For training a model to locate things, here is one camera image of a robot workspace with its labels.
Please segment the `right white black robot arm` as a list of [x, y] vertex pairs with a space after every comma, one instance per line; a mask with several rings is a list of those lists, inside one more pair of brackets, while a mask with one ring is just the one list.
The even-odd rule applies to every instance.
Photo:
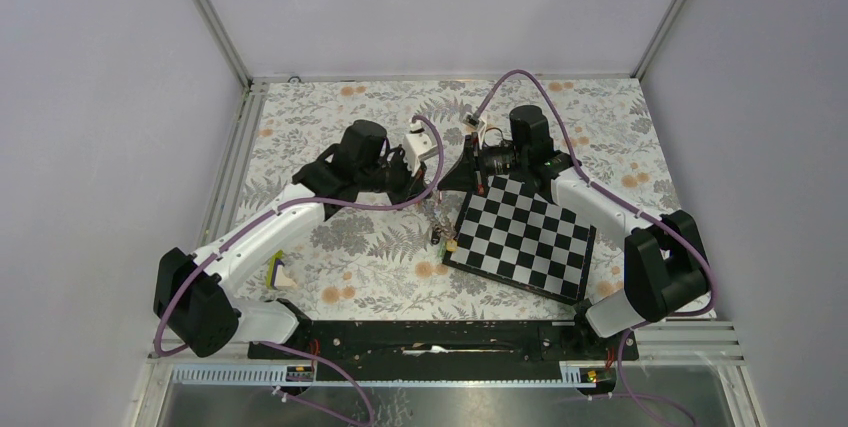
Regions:
[[572, 155], [555, 149], [539, 107], [514, 108], [510, 136], [496, 145], [485, 143], [480, 117], [466, 121], [472, 131], [438, 185], [466, 196], [450, 265], [576, 298], [592, 235], [605, 235], [623, 252], [623, 285], [576, 312], [573, 343], [589, 359], [607, 352], [614, 335], [660, 321], [708, 293], [694, 219], [684, 211], [638, 208], [587, 179]]

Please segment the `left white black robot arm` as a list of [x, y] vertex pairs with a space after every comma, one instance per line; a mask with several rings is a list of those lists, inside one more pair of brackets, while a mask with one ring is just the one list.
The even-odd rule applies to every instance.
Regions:
[[153, 340], [157, 356], [186, 349], [208, 357], [232, 341], [272, 343], [288, 358], [309, 348], [310, 332], [283, 301], [237, 296], [273, 254], [309, 234], [343, 208], [361, 209], [362, 193], [383, 193], [384, 210], [401, 210], [429, 196], [425, 159], [445, 163], [435, 125], [413, 116], [403, 141], [391, 147], [380, 124], [356, 120], [339, 142], [304, 165], [281, 193], [247, 221], [191, 253], [174, 248], [159, 263]]

